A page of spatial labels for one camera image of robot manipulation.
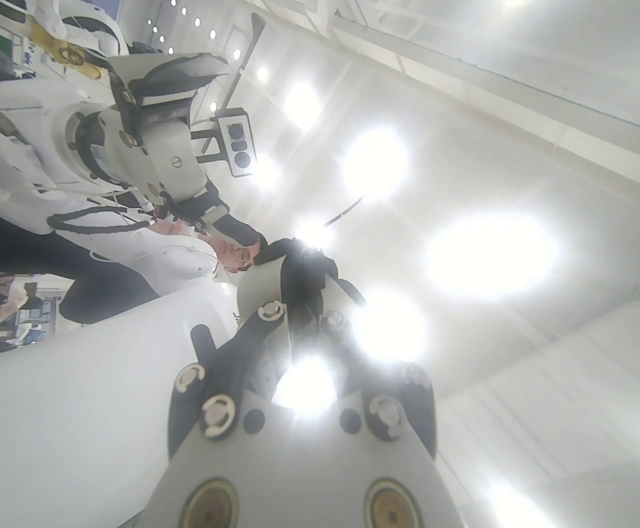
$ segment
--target humanoid robot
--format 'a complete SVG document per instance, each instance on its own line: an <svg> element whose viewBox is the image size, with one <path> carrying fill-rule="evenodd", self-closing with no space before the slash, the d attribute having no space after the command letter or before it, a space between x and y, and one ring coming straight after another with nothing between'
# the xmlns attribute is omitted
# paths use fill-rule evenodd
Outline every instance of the humanoid robot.
<svg viewBox="0 0 640 528"><path fill-rule="evenodd" d="M68 203L68 193L99 198L133 190L143 211L162 205L202 232L227 236L236 221L200 169L189 130L195 91L227 67L210 54L110 58L114 107L69 92L42 93L41 84L23 84L30 81L1 83L0 154L13 173L3 175L0 212L42 232L135 232L148 222L92 220L109 205L60 205ZM212 134L232 174L251 171L255 154L243 112L217 113ZM30 207L35 203L39 210ZM100 485L105 475L114 477L99 451L114 445L122 455L133 445L142 457L148 444L157 456L151 446L158 445L158 430L148 413L161 415L168 407L170 462L138 528L461 528L434 465L429 378L416 365L382 364L360 349L353 322L365 301L338 277L333 261L297 240L269 246L237 292L237 331L226 286L177 292L0 357L0 400L19 400L21 408L0 406L3 429L12 432L0 435L7 459L0 484L10 479L2 487L8 525L42 525L45 517L51 526L54 519L64 526L98 525L96 510L120 511L120 503L127 506L121 513L137 513L131 508L146 502L148 483L130 484L118 503L113 485ZM149 350L153 355L146 357L154 359L138 362ZM320 414L301 417L271 400L288 368L311 353L333 365L337 398ZM121 365L113 364L117 358ZM183 368L166 405L158 396L165 387L160 381L174 367ZM37 390L26 390L34 377L29 387ZM144 391L136 390L135 380ZM170 390L166 386L167 396ZM96 413L104 416L100 426ZM121 434L118 417L128 435ZM90 479L65 473L74 460ZM53 473L49 480L40 475L42 467ZM153 474L160 477L158 467L156 461ZM51 476L55 488L47 486ZM81 488L74 479L82 480ZM75 495L68 490L74 485ZM73 517L80 508L66 508L65 500L79 500L84 489L83 509L93 516ZM23 494L47 505L40 508L45 517L35 508L24 523L27 513L16 506Z"/></svg>
<svg viewBox="0 0 640 528"><path fill-rule="evenodd" d="M141 42L129 45L115 20L83 0L0 0L0 27L92 79L107 75L105 57L159 52Z"/></svg>

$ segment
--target white ceiling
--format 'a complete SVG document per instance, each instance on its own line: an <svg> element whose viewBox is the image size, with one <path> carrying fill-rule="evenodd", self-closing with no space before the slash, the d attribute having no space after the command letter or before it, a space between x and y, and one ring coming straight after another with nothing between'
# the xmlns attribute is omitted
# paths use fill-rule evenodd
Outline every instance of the white ceiling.
<svg viewBox="0 0 640 528"><path fill-rule="evenodd" d="M275 14L286 4L288 18L298 13L297 25L313 28L304 14L310 2L256 3ZM640 122L635 2L521 3L510 10L481 0L330 4L347 19ZM125 35L176 52L244 52L250 4L177 4L125 2ZM147 17L159 28L155 36ZM264 84L261 67L269 72ZM310 83L323 103L307 133L283 112L298 81ZM223 100L229 82L198 96L197 119ZM532 490L561 528L596 528L612 512L618 524L609 525L634 526L633 516L624 516L637 514L640 481L632 411L640 395L639 312L627 303L640 284L640 184L276 17L268 17L231 106L249 112L259 154L272 158L282 177L264 191L250 178L234 180L224 166L207 169L232 212L270 240L292 236L310 216L328 220L353 201L339 160L359 133L383 124L405 141L409 177L387 200L362 203L341 219L327 254L361 291L389 285L427 322L421 361L439 395L439 469L468 525L496 526L482 500L502 476ZM196 142L196 151L201 146ZM561 251L554 272L499 303L437 291L426 277L428 241L456 218L500 210L530 214L555 237Z"/></svg>
<svg viewBox="0 0 640 528"><path fill-rule="evenodd" d="M142 3L132 4L132 13L125 14L127 3L121 13L130 39L176 52L227 55L236 47L244 52L250 41L247 4L181 1L172 7L166 0L145 3L144 10ZM182 6L188 8L184 17ZM453 11L447 13L453 17ZM158 34L150 32L147 16ZM202 20L199 28L193 25L196 16ZM580 19L575 24L580 26ZM164 44L159 35L165 36ZM503 49L501 56L508 52ZM260 67L269 71L265 84L256 79ZM306 134L282 110L298 81L309 82L323 102L318 122ZM201 94L196 118L209 116L210 103L220 104L224 94L224 84ZM559 159L536 138L436 91L402 82L328 42L267 24L231 106L249 112L258 151L281 167L282 179L271 191L261 191L250 179L231 178L224 166L209 166L209 171L232 212L270 240L292 236L310 215L328 220L349 205L353 199L337 160L374 125L398 130L410 152L410 176L388 200L363 203L340 220L327 253L362 291L382 283L412 297L429 327L422 361L441 394L627 302L640 284L640 211L588 183L581 174L584 163ZM427 242L460 216L513 208L533 215L558 240L561 258L554 273L501 304L434 291L426 280Z"/></svg>

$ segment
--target man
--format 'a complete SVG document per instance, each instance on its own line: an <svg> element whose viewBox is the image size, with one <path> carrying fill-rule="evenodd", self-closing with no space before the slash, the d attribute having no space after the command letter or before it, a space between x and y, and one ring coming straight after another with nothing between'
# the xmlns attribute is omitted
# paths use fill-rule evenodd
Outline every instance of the man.
<svg viewBox="0 0 640 528"><path fill-rule="evenodd" d="M18 310L42 307L42 299L31 297L23 286L13 282L13 275L0 274L0 323Z"/></svg>
<svg viewBox="0 0 640 528"><path fill-rule="evenodd" d="M253 246L248 248L240 247L236 244L230 244L210 235L196 234L195 229L190 227L182 220L176 222L168 220L158 220L149 227L151 231L161 235L184 235L197 236L200 240L204 240L216 252L218 262L225 268L227 273L238 273L246 271L253 264L253 258L264 249L268 244L264 236L260 233L259 240Z"/></svg>
<svg viewBox="0 0 640 528"><path fill-rule="evenodd" d="M121 250L118 234L94 236L90 242L104 249L98 256L58 233L38 235L0 218L0 271L73 279L60 314L90 324L195 285L197 280L211 280L218 262L229 273L245 271L267 246L257 232L255 244L241 247L206 235L189 237L189 231L183 222L159 221L135 232L140 235L133 248L137 255L131 253L131 243Z"/></svg>

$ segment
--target bright light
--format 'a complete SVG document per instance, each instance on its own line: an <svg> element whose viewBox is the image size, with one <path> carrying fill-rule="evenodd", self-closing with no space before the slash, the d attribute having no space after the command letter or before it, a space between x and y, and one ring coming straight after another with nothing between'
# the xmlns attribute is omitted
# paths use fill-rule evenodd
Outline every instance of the bright light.
<svg viewBox="0 0 640 528"><path fill-rule="evenodd" d="M407 297L389 288L365 295L353 328L360 346L375 359L414 362L426 346L426 325L420 309Z"/></svg>
<svg viewBox="0 0 640 528"><path fill-rule="evenodd" d="M387 196L408 171L404 143L392 129L372 129L350 146L342 171L354 196L367 195L373 199Z"/></svg>
<svg viewBox="0 0 640 528"><path fill-rule="evenodd" d="M505 7L518 8L527 5L531 0L502 0Z"/></svg>
<svg viewBox="0 0 640 528"><path fill-rule="evenodd" d="M308 84L296 84L285 101L285 112L302 131L308 131L320 115L320 101Z"/></svg>
<svg viewBox="0 0 640 528"><path fill-rule="evenodd" d="M271 189L280 179L280 169L269 156L258 156L258 163L251 180L262 189Z"/></svg>
<svg viewBox="0 0 640 528"><path fill-rule="evenodd" d="M319 357L311 356L284 373L271 401L298 412L313 413L329 407L336 398L331 372Z"/></svg>
<svg viewBox="0 0 640 528"><path fill-rule="evenodd" d="M301 222L294 237L302 240L310 248L319 250L327 249L333 242L333 232L324 227L324 222L315 218Z"/></svg>
<svg viewBox="0 0 640 528"><path fill-rule="evenodd" d="M532 219L473 216L432 240L428 273L445 290L495 298L541 280L555 257L555 244Z"/></svg>
<svg viewBox="0 0 640 528"><path fill-rule="evenodd" d="M491 503L503 528L555 528L526 497L510 486L500 486L491 494Z"/></svg>
<svg viewBox="0 0 640 528"><path fill-rule="evenodd" d="M267 68L262 67L258 70L258 80L261 83L266 83L269 80L269 72L267 71Z"/></svg>

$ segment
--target metal bolt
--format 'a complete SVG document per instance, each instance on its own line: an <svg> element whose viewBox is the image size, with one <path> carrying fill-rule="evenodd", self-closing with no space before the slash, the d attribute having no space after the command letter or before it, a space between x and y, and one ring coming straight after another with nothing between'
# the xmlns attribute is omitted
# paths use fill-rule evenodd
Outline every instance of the metal bolt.
<svg viewBox="0 0 640 528"><path fill-rule="evenodd" d="M122 98L129 104L136 103L136 98L133 97L133 94L129 90L122 90Z"/></svg>
<svg viewBox="0 0 640 528"><path fill-rule="evenodd" d="M275 321L284 313L282 303L279 301L271 301L258 308L258 316L263 321Z"/></svg>
<svg viewBox="0 0 640 528"><path fill-rule="evenodd" d="M327 325L329 326L329 330L333 332L339 332L343 329L346 319L340 312L330 312L326 318Z"/></svg>
<svg viewBox="0 0 640 528"><path fill-rule="evenodd" d="M120 139L122 140L122 143L127 145L129 148L138 146L138 142L136 141L136 139L133 136L127 134L124 130L120 131Z"/></svg>
<svg viewBox="0 0 640 528"><path fill-rule="evenodd" d="M192 363L183 368L175 379L175 389L184 394L189 386L196 380L204 380L206 371L204 367L198 363Z"/></svg>
<svg viewBox="0 0 640 528"><path fill-rule="evenodd" d="M204 435L207 438L217 438L233 423L236 416L236 404L230 396L218 394L204 403L202 411L207 426Z"/></svg>
<svg viewBox="0 0 640 528"><path fill-rule="evenodd" d="M400 405L390 396L376 396L369 404L369 411L377 415L387 427L391 438L398 438L401 433L402 415Z"/></svg>
<svg viewBox="0 0 640 528"><path fill-rule="evenodd" d="M427 376L427 373L413 363L405 365L403 381L405 385L422 385L424 388L431 386L431 380L429 376Z"/></svg>

